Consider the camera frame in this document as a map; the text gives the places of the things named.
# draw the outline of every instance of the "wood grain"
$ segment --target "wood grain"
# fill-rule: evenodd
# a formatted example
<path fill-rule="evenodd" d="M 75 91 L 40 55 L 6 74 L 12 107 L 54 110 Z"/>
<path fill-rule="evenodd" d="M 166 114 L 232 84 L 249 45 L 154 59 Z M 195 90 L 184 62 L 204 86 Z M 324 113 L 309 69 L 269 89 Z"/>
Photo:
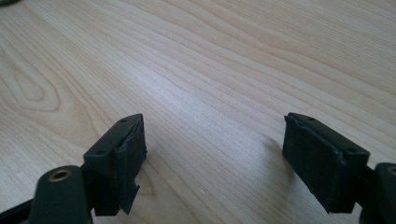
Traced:
<path fill-rule="evenodd" d="M 396 161 L 391 0 L 22 0 L 0 8 L 0 211 L 143 113 L 132 214 L 96 223 L 357 223 L 282 158 L 288 112 Z"/>

